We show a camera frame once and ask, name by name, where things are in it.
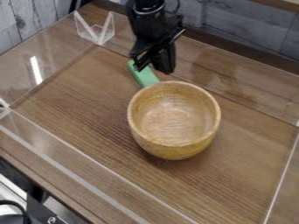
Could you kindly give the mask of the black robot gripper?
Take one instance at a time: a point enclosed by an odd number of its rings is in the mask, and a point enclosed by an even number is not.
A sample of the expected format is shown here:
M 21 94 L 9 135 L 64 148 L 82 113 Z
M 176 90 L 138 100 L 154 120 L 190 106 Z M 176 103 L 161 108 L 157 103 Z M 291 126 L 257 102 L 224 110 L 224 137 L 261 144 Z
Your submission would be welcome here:
M 170 43 L 182 30 L 182 16 L 164 10 L 152 14 L 137 14 L 133 9 L 126 10 L 126 15 L 134 34 L 129 56 L 136 71 L 141 72 L 152 63 L 157 71 L 170 74 L 176 66 L 174 44 Z

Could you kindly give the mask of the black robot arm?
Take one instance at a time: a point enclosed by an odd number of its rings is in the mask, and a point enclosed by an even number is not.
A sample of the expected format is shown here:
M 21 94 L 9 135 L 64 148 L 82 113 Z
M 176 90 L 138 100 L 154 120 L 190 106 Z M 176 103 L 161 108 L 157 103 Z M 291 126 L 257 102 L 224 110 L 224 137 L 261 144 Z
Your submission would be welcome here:
M 129 51 L 134 69 L 141 72 L 152 64 L 164 74 L 176 67 L 174 41 L 182 35 L 182 16 L 165 10 L 164 0 L 128 0 L 125 14 L 134 34 Z

